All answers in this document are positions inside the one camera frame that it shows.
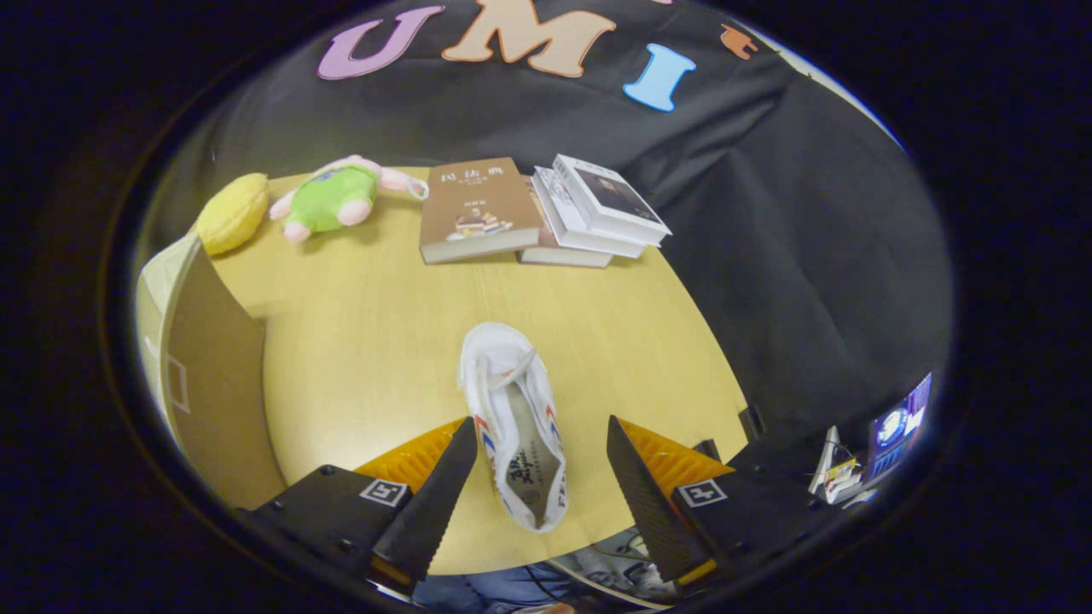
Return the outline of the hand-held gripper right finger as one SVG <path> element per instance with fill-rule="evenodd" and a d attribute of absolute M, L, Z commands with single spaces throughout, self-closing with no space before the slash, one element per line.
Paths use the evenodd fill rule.
<path fill-rule="evenodd" d="M 606 454 L 660 576 L 675 585 L 764 571 L 841 521 L 764 440 L 721 462 L 614 415 Z"/>

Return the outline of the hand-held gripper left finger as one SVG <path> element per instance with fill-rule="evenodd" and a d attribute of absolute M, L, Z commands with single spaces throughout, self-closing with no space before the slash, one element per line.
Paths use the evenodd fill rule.
<path fill-rule="evenodd" d="M 474 422 L 453 420 L 358 469 L 318 467 L 241 516 L 309 566 L 412 594 L 432 566 L 477 454 Z"/>

